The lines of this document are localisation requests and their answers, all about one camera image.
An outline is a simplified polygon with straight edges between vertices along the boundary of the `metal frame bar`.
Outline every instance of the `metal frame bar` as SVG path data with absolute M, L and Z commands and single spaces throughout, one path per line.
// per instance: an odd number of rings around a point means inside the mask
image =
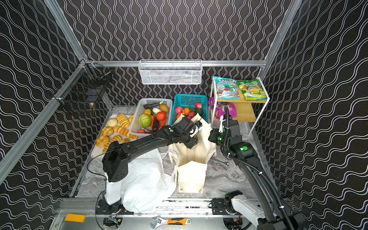
M 59 25 L 61 31 L 64 33 L 66 40 L 69 42 L 77 58 L 87 60 L 87 55 L 82 49 L 75 33 L 73 32 L 68 20 L 66 19 L 63 10 L 60 8 L 57 0 L 45 0 L 47 7 L 55 18 L 56 23 Z
M 96 63 L 106 67 L 138 67 L 139 61 L 87 61 L 87 63 Z M 224 61 L 202 61 L 203 67 L 222 67 L 222 66 L 266 66 L 266 61 L 241 61 L 241 60 L 224 60 Z
M 262 71 L 258 74 L 258 77 L 260 77 L 262 80 L 264 79 L 268 70 L 270 69 L 271 64 L 273 63 L 273 60 L 275 59 L 276 54 L 282 42 L 284 41 L 286 33 L 289 31 L 291 23 L 293 22 L 294 17 L 300 8 L 301 3 L 302 3 L 302 0 L 292 0 L 290 2 L 290 5 L 287 8 L 285 16 L 282 19 L 279 30 L 271 44 L 271 48 L 268 50 L 268 53 L 266 55 L 266 65 L 262 69 Z
M 5 157 L 0 161 L 0 184 L 7 178 L 14 166 L 23 156 L 25 151 L 29 148 L 31 143 L 35 140 L 37 135 L 49 121 L 50 117 L 54 114 L 57 108 L 60 106 L 59 101 L 56 98 L 63 96 L 64 92 L 68 89 L 73 81 L 78 77 L 79 73 L 84 69 L 85 62 L 81 61 L 75 71 L 70 75 L 67 81 L 61 86 L 59 91 L 55 94 L 43 110 L 34 119 L 32 124 L 26 129 L 26 131 L 19 137 L 13 147 L 7 152 Z

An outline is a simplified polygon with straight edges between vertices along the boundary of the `orange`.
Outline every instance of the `orange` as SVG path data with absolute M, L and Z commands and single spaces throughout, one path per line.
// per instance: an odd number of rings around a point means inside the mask
M 184 112 L 183 112 L 183 115 L 187 115 L 189 113 L 190 109 L 189 108 L 185 108 L 184 109 Z

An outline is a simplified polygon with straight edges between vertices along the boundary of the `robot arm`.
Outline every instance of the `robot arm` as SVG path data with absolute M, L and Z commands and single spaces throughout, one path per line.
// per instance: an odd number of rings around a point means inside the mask
M 198 140 L 194 135 L 198 132 L 200 123 L 194 124 L 189 118 L 183 117 L 174 126 L 166 125 L 157 132 L 136 141 L 110 144 L 102 159 L 103 171 L 108 182 L 118 182 L 128 174 L 128 163 L 138 156 L 153 149 L 173 143 L 184 143 L 187 148 L 193 148 Z

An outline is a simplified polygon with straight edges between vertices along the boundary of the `teal plastic basket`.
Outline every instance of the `teal plastic basket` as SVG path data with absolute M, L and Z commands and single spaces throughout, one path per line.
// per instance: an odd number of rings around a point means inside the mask
M 203 119 L 208 122 L 208 98 L 204 95 L 197 95 L 197 94 L 177 94 L 174 99 L 173 109 L 171 111 L 171 124 L 173 125 L 176 121 L 176 116 L 178 115 L 175 112 L 176 107 L 181 106 L 183 109 L 186 107 L 194 108 L 194 105 L 200 102 L 202 104 L 203 110 Z

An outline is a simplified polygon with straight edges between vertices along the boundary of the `wavy patterned wallpaper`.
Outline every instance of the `wavy patterned wallpaper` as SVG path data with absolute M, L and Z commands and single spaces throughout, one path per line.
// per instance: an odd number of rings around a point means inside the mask
M 290 0 L 58 0 L 90 60 L 264 60 Z
M 79 63 L 43 0 L 0 1 L 0 156 L 5 156 Z M 0 229 L 47 230 L 106 116 L 59 108 L 0 184 Z
M 107 115 L 73 117 L 57 110 L 0 185 L 0 229 L 49 229 L 69 197 Z
M 107 88 L 114 105 L 136 105 L 142 98 L 168 98 L 178 93 L 209 95 L 213 76 L 254 79 L 260 67 L 204 67 L 200 85 L 144 85 L 138 68 L 116 68 Z
M 368 229 L 368 1 L 304 0 L 264 83 L 257 132 L 305 229 Z
M 0 159 L 79 63 L 42 0 L 0 1 Z

